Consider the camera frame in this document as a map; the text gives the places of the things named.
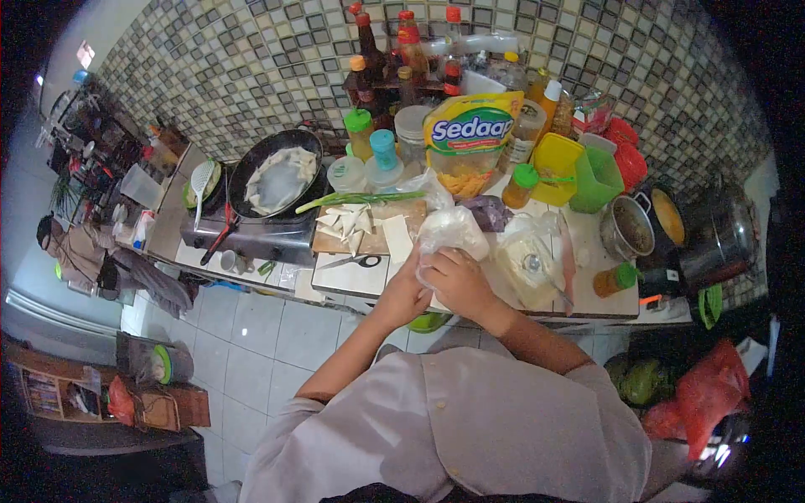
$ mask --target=spring onion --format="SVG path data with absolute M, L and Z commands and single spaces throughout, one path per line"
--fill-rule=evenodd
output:
M 417 197 L 424 197 L 424 191 L 416 192 L 396 192 L 394 194 L 363 194 L 360 192 L 349 192 L 346 194 L 327 194 L 317 200 L 313 200 L 307 204 L 303 204 L 296 209 L 296 213 L 304 213 L 308 209 L 316 208 L 318 206 L 333 206 L 335 204 L 361 204 L 361 203 L 384 203 L 386 201 L 401 201 L 406 199 L 415 199 Z

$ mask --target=gas stove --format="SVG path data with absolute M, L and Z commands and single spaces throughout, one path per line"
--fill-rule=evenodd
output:
M 319 175 L 305 194 L 287 211 L 265 219 L 244 218 L 237 230 L 218 246 L 220 251 L 231 249 L 247 258 L 262 258 L 288 262 L 301 266 L 314 266 L 313 235 L 316 233 L 317 208 L 297 215 L 294 210 L 314 199 L 326 195 L 332 189 L 327 183 L 327 170 Z M 187 246 L 208 249 L 224 229 L 226 219 L 221 206 L 211 216 L 203 216 L 197 230 L 193 230 L 193 218 L 189 213 L 182 219 L 180 233 Z

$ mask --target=green bottle cap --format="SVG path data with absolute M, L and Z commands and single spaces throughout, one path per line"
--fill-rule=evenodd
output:
M 530 164 L 518 164 L 512 175 L 514 182 L 522 188 L 532 188 L 539 182 L 539 173 Z
M 615 269 L 615 281 L 620 288 L 631 288 L 638 281 L 638 270 L 628 262 L 623 262 Z
M 344 126 L 346 126 L 347 131 L 352 131 L 353 133 L 363 131 L 371 125 L 372 115 L 363 109 L 352 109 L 352 112 L 347 113 L 344 118 Z

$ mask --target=green container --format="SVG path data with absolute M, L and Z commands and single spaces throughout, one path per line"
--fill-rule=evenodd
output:
M 576 160 L 576 187 L 576 194 L 570 198 L 570 209 L 598 213 L 624 189 L 615 158 L 601 149 L 585 148 Z

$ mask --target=wooden cutting board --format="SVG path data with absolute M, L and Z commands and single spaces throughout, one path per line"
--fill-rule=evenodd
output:
M 332 208 L 332 206 L 322 206 L 319 211 L 319 216 L 325 215 L 327 208 Z M 369 216 L 372 218 L 386 219 L 394 215 L 405 216 L 405 222 L 408 226 L 408 235 L 411 236 L 411 240 L 416 238 L 416 235 L 419 233 L 419 227 L 422 226 L 422 222 L 425 221 L 426 213 L 427 205 L 423 200 L 389 201 L 384 204 L 372 204 L 369 209 Z M 388 255 L 389 247 L 386 245 L 386 235 L 383 234 L 383 228 L 378 226 L 374 228 L 374 232 L 374 234 L 367 234 L 363 237 L 358 253 Z M 313 237 L 313 251 L 327 254 L 348 254 L 349 246 L 346 242 L 342 243 L 337 237 L 316 232 L 316 235 Z

